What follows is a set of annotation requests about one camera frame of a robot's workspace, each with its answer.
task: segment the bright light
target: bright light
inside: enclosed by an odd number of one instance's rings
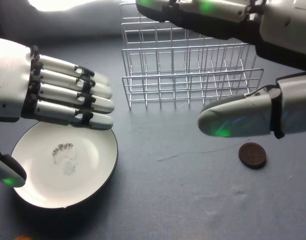
[[[94,1],[97,0],[28,0],[29,4],[43,12],[65,11]]]

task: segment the metal wire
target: metal wire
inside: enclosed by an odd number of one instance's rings
[[[122,78],[128,107],[132,103],[198,100],[246,94],[259,87],[263,69],[254,68],[253,47],[218,40],[139,14],[134,3],[120,5],[125,49]]]

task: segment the table surface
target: table surface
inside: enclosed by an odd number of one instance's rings
[[[199,104],[129,111],[122,47],[120,38],[41,47],[111,79],[118,164],[102,190],[65,209],[33,207],[0,183],[0,239],[306,240],[306,133],[215,138],[197,127]],[[261,85],[296,72],[260,58],[256,67],[265,69]],[[0,122],[1,151],[10,154],[35,123]],[[265,148],[265,168],[240,163],[245,142]]]

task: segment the silver wire basket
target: silver wire basket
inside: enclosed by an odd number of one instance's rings
[[[254,68],[253,46],[236,39],[219,40],[156,22],[141,15],[135,3],[120,5],[125,77],[122,83],[132,103],[187,101],[190,105],[259,87],[264,70]]]

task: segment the scratch on table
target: scratch on table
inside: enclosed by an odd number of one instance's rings
[[[223,151],[223,150],[235,147],[237,145],[241,145],[241,144],[245,143],[246,141],[239,142],[239,143],[236,143],[236,144],[233,144],[233,145],[230,145],[230,146],[226,146],[226,147],[223,147],[223,148],[220,148],[220,149],[216,149],[216,150],[211,150],[211,151],[189,151],[189,152],[182,152],[182,153],[175,154],[173,156],[168,156],[168,157],[164,157],[164,158],[158,159],[157,162],[162,162],[162,161],[165,161],[165,160],[173,159],[173,158],[178,157],[180,155],[208,154],[208,153],[214,153],[214,152],[218,152],[218,151]]]

